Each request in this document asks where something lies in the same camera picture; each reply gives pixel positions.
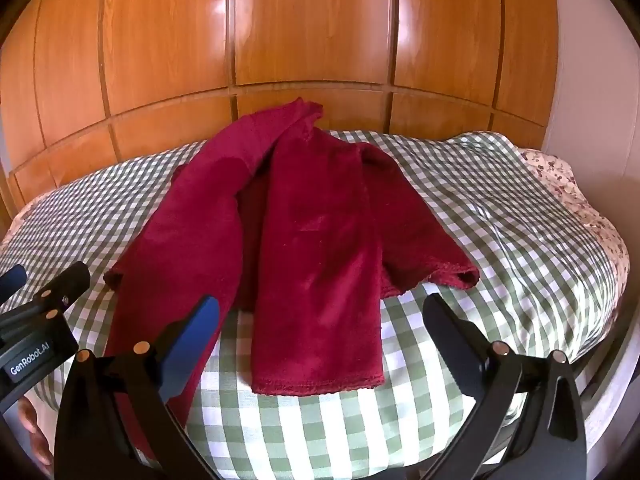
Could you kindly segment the person's left hand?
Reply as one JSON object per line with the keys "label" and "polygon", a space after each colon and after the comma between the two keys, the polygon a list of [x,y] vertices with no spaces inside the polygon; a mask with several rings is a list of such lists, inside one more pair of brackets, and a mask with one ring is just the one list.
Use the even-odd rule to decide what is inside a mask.
{"label": "person's left hand", "polygon": [[37,412],[26,396],[17,401],[17,417],[22,427],[27,431],[32,456],[44,471],[51,472],[53,466],[53,454],[49,448],[49,442],[38,426]]}

